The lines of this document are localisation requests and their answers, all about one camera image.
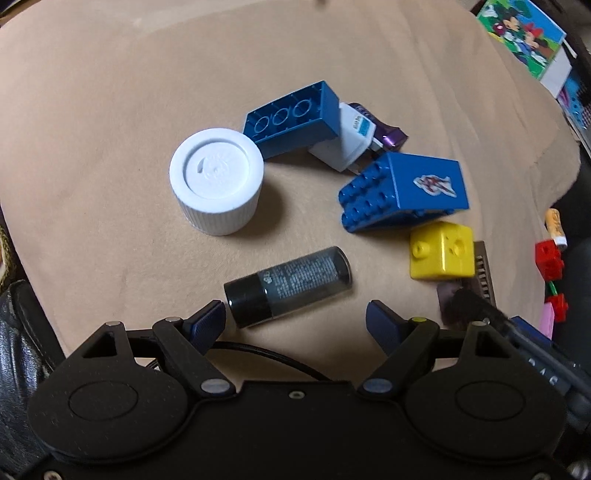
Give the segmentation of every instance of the black cable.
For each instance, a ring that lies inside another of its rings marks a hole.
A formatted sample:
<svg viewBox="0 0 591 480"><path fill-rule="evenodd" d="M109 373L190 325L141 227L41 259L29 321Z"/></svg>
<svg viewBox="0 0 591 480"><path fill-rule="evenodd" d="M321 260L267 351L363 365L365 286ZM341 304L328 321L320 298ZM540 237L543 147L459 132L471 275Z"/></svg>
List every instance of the black cable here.
<svg viewBox="0 0 591 480"><path fill-rule="evenodd" d="M266 348L262 348L260 346L248 345L247 343L238 343L238 342L215 342L212 348L218 350L234 350L237 352L246 352L252 353L254 355L263 356L270 360L274 360L275 362L279 362L281 364L287 365L288 367L292 367L296 370L299 370L306 375L314 378L315 380L329 382L330 378L321 374L318 370L309 367L306 364L298 362L293 358L290 358L286 355L282 355L281 353L274 352L273 350L267 350ZM152 360L148 365L147 368L156 368L158 366L157 360Z"/></svg>

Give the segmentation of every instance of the clear plastic container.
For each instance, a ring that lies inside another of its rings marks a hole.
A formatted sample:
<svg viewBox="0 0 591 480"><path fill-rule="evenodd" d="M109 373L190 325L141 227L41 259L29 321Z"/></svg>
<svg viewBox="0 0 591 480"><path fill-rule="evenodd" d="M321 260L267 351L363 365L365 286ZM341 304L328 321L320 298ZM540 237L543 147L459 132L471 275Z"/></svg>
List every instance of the clear plastic container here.
<svg viewBox="0 0 591 480"><path fill-rule="evenodd" d="M349 261L338 247L266 268L224 284L238 328L293 312L351 288Z"/></svg>

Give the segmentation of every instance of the blue lego duplo brick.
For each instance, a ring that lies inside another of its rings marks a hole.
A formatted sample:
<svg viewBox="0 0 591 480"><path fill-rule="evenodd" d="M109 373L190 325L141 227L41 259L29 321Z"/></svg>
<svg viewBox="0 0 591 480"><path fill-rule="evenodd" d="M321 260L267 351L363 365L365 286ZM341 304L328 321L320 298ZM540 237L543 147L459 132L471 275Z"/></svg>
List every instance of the blue lego duplo brick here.
<svg viewBox="0 0 591 480"><path fill-rule="evenodd" d="M348 232L417 225L470 208L457 161L395 152L345 185L339 203Z"/></svg>
<svg viewBox="0 0 591 480"><path fill-rule="evenodd" d="M339 97L314 83L250 112L243 133L264 159L331 140L340 135Z"/></svg>

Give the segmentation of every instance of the beige blanket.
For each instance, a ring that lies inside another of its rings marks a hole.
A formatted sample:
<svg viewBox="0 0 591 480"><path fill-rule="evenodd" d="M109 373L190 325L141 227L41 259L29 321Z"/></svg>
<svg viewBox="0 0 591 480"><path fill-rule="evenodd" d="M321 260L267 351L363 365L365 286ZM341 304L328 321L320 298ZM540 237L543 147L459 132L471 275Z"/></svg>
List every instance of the beige blanket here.
<svg viewBox="0 0 591 480"><path fill-rule="evenodd" d="M350 295L249 330L230 321L224 338L358 381L384 358L368 301L439 319L435 284L409 277L408 232L345 232L350 178L305 152L266 164L238 233L183 217L167 177L182 140L241 130L318 80L402 127L404 151L461 162L471 208L451 220L486 241L498 306L537 322L534 243L578 149L552 97L454 0L43 0L0 30L0 59L0 201L67 352L103 322L188 316L225 281L330 245L349 257ZM242 353L215 361L232 378L289 375Z"/></svg>

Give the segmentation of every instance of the sticker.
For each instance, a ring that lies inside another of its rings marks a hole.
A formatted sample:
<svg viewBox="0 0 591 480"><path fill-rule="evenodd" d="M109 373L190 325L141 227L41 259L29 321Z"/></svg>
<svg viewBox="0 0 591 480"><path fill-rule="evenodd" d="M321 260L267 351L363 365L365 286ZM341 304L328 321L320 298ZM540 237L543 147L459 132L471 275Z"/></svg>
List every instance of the sticker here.
<svg viewBox="0 0 591 480"><path fill-rule="evenodd" d="M371 122L362 115L357 115L353 120L353 128L364 137L368 134L370 125Z"/></svg>
<svg viewBox="0 0 591 480"><path fill-rule="evenodd" d="M452 181L449 177L443 179L437 175L423 175L422 177L414 179L414 184L434 197L440 193L447 195L448 197L457 197L456 192L452 188Z"/></svg>

